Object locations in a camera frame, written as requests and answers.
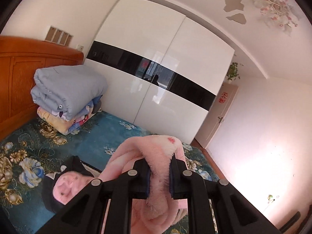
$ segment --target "red paper decoration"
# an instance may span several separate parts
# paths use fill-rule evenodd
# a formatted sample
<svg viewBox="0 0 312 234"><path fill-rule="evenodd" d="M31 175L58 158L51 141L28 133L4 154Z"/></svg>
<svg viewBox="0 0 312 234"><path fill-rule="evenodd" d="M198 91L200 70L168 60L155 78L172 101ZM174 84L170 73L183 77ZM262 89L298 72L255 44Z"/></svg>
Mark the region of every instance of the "red paper decoration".
<svg viewBox="0 0 312 234"><path fill-rule="evenodd" d="M219 98L219 103L223 104L227 99L227 92L223 92L221 98Z"/></svg>

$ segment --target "white wall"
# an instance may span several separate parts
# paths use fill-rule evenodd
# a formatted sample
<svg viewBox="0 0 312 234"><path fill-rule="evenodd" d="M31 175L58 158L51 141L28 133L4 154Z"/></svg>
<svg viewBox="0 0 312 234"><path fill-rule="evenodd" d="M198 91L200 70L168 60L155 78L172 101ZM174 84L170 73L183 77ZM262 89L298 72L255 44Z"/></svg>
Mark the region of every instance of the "white wall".
<svg viewBox="0 0 312 234"><path fill-rule="evenodd" d="M73 35L70 47L84 46L84 54L107 14L118 0L23 0L1 35L44 40L50 26Z"/></svg>
<svg viewBox="0 0 312 234"><path fill-rule="evenodd" d="M235 83L237 96L208 149L273 224L300 211L298 226L312 204L312 86L276 78ZM279 198L265 209L269 194Z"/></svg>

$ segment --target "wooden headboard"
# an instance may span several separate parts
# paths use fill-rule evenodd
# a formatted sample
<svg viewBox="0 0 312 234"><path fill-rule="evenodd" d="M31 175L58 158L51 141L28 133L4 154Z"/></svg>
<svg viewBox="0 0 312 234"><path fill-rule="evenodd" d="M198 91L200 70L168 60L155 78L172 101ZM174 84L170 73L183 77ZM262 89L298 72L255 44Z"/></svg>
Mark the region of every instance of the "wooden headboard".
<svg viewBox="0 0 312 234"><path fill-rule="evenodd" d="M30 90L37 68L80 65L83 53L46 41L0 36L0 141L36 117Z"/></svg>

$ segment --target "wooden floor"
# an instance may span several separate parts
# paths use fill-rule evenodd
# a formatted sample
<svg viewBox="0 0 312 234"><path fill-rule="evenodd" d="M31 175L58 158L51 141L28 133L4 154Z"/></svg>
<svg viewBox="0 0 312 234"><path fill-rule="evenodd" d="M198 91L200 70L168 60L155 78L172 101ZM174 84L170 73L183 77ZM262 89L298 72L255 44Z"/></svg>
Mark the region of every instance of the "wooden floor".
<svg viewBox="0 0 312 234"><path fill-rule="evenodd" d="M220 179L225 178L225 176L223 175L219 167L216 165L216 163L213 161L211 156L206 151L206 149L204 149L196 139L192 141L191 145L201 150L201 152L204 154L205 158L207 159L207 162L211 165L211 167L213 168L213 170L219 176Z"/></svg>

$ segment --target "peeling paint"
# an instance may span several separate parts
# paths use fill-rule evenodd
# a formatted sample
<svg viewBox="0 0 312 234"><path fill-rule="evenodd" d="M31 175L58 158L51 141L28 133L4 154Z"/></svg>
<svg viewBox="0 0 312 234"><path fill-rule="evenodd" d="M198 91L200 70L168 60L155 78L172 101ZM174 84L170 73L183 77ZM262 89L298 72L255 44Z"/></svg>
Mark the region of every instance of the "peeling paint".
<svg viewBox="0 0 312 234"><path fill-rule="evenodd" d="M244 10L244 5L241 3L241 0L225 0L225 12L230 12L234 10Z"/></svg>
<svg viewBox="0 0 312 234"><path fill-rule="evenodd" d="M233 16L227 17L227 19L233 20L233 21L238 22L242 25L246 24L246 22L247 22L244 14L242 14L242 13L238 13L238 14L235 14Z"/></svg>

